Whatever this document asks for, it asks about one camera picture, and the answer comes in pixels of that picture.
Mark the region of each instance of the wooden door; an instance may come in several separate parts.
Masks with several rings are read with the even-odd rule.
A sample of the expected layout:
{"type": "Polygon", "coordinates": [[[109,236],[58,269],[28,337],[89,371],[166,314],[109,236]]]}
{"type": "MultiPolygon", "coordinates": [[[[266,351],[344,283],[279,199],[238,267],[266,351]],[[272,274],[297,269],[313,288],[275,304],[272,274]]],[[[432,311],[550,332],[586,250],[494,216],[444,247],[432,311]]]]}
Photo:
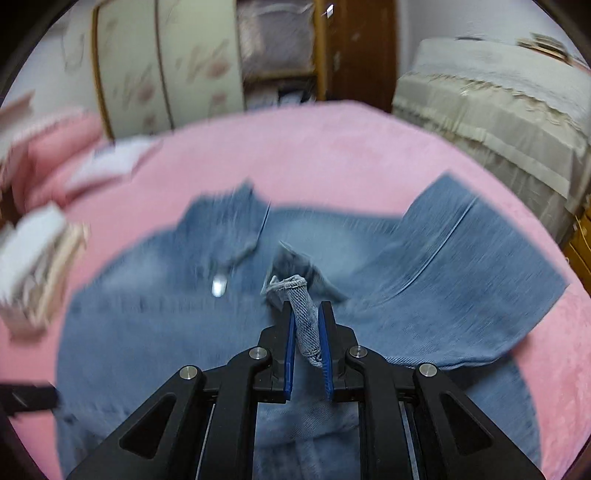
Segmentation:
{"type": "Polygon", "coordinates": [[[396,87],[395,0],[327,0],[329,92],[392,110],[396,87]]]}

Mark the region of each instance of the blue gripper pad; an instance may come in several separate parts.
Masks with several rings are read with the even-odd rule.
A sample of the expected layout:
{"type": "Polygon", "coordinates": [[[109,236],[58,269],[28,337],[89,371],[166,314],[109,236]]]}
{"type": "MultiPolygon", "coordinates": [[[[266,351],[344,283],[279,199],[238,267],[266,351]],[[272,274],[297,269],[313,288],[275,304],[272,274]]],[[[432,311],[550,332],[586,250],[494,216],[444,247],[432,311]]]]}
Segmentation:
{"type": "Polygon", "coordinates": [[[329,337],[326,333],[326,321],[322,305],[318,308],[318,334],[320,336],[320,355],[322,357],[322,373],[324,375],[324,391],[329,401],[333,400],[335,386],[332,380],[332,358],[330,356],[329,337]]]}
{"type": "Polygon", "coordinates": [[[283,395],[285,400],[291,399],[291,389],[293,388],[294,379],[294,358],[296,355],[296,316],[291,312],[290,316],[290,332],[287,336],[287,348],[285,349],[285,385],[283,387],[283,395]]]}

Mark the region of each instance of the wall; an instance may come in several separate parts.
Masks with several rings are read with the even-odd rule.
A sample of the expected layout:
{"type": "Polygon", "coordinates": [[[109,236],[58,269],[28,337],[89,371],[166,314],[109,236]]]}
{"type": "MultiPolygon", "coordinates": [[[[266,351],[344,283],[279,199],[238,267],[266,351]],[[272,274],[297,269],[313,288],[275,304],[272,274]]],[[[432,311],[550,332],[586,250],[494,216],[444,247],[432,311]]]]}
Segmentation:
{"type": "Polygon", "coordinates": [[[421,40],[431,37],[482,36],[515,44],[530,32],[564,43],[581,55],[566,33],[533,0],[398,0],[398,74],[406,73],[421,40]]]}
{"type": "Polygon", "coordinates": [[[12,137],[38,118],[81,106],[98,111],[90,58],[92,9],[99,0],[80,0],[37,44],[18,73],[5,105],[33,91],[29,109],[0,121],[0,159],[12,137]]]}

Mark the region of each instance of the denim jacket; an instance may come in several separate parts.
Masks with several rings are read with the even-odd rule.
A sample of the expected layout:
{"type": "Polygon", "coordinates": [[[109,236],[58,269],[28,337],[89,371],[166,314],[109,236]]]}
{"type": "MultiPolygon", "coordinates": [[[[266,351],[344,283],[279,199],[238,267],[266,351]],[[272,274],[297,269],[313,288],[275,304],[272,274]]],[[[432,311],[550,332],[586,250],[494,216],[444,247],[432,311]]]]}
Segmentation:
{"type": "Polygon", "coordinates": [[[302,355],[292,400],[259,406],[255,478],[359,476],[357,408],[326,403],[316,368],[320,300],[388,361],[454,369],[453,380],[539,462],[535,411],[508,352],[565,286],[449,176],[402,218],[273,208],[248,185],[203,197],[176,228],[124,252],[74,297],[57,372],[63,472],[177,369],[218,367],[255,345],[283,300],[296,312],[302,355]],[[220,297],[214,278],[227,280],[220,297]]]}

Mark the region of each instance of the pink bedspread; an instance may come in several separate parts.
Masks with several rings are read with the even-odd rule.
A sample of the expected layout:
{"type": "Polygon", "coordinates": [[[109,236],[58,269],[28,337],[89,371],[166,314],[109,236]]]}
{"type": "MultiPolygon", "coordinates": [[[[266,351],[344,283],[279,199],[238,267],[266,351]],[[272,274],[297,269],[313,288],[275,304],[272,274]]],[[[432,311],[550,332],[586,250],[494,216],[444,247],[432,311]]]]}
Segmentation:
{"type": "MultiPolygon", "coordinates": [[[[276,205],[400,215],[444,171],[504,212],[570,281],[514,351],[538,413],[542,470],[557,480],[591,433],[591,300],[541,224],[499,181],[439,137],[374,109],[334,103],[266,111],[166,136],[131,181],[83,197],[67,211],[92,233],[67,297],[122,249],[176,223],[196,196],[247,178],[276,205]]],[[[54,381],[62,324],[63,313],[34,346],[12,344],[1,326],[0,381],[54,381]]],[[[52,416],[22,416],[14,425],[50,480],[60,479],[52,416]]]]}

